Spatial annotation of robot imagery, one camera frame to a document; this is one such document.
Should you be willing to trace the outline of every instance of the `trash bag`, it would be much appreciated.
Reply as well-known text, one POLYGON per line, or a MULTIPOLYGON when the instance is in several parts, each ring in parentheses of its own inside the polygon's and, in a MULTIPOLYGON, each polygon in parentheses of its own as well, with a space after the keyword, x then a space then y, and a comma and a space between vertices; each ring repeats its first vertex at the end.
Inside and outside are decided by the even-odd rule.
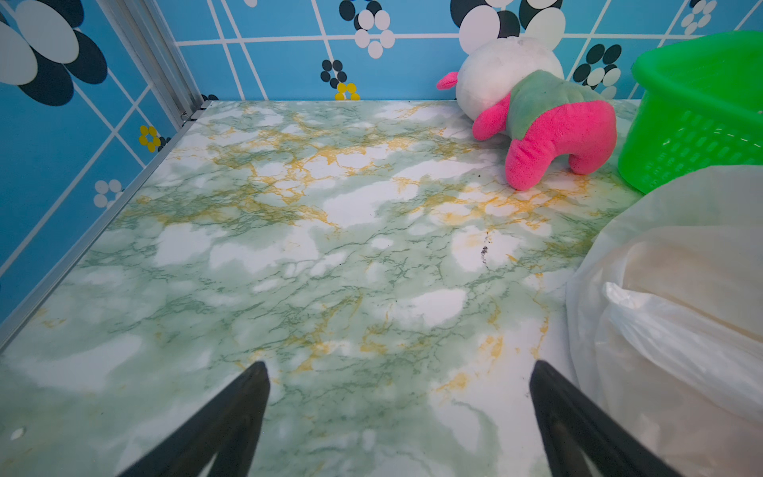
POLYGON ((578 385, 681 474, 763 469, 763 166, 652 191, 567 284, 578 385))

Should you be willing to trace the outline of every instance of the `pink and white plush toy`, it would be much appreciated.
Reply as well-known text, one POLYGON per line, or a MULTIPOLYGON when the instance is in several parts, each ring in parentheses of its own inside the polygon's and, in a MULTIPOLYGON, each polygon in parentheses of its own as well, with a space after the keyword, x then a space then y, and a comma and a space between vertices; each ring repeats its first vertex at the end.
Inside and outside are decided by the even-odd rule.
POLYGON ((456 87, 459 107, 486 140, 511 137, 506 179, 518 190, 535 186, 551 161, 569 154, 576 174, 590 174, 617 142, 614 108, 590 86, 565 81, 554 53, 531 37, 492 40, 469 55, 457 73, 437 83, 456 87))

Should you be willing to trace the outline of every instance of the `green basket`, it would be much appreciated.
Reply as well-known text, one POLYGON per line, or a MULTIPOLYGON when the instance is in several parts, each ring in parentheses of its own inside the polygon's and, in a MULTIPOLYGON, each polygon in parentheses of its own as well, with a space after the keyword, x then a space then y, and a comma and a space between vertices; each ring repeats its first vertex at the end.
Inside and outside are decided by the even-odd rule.
POLYGON ((763 165, 763 32, 732 31, 651 50, 620 174, 647 193, 707 166, 763 165))

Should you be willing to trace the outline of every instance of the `blue wall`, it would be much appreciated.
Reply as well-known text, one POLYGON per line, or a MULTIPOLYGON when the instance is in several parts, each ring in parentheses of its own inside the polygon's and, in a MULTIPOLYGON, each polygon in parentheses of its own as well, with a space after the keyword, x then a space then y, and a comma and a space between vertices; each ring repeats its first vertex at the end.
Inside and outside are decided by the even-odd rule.
MULTIPOLYGON (((350 99, 350 83, 361 99, 453 98, 434 85, 459 69, 467 53, 462 45, 469 50, 501 32, 543 39, 570 79, 597 82, 609 73, 597 91, 641 98, 630 75, 636 57, 662 44, 733 30, 756 2, 157 0, 201 92, 235 100, 350 99), (360 16, 379 8, 381 15, 360 16), (329 59, 341 62, 340 72, 327 63, 323 74, 329 59)), ((763 29, 763 7, 740 28, 763 29)))
POLYGON ((141 128, 175 128, 95 0, 8 0, 0 22, 2 321, 156 155, 141 128))

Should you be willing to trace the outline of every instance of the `countertop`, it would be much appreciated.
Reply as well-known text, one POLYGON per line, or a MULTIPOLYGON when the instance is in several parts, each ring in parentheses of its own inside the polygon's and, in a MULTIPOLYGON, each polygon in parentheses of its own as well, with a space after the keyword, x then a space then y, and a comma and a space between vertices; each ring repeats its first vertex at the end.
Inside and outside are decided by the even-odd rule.
POLYGON ((548 475, 528 378, 573 376, 565 281, 640 194, 617 151, 516 192, 471 124, 215 102, 0 356, 0 474, 114 475, 262 360, 251 475, 548 475))

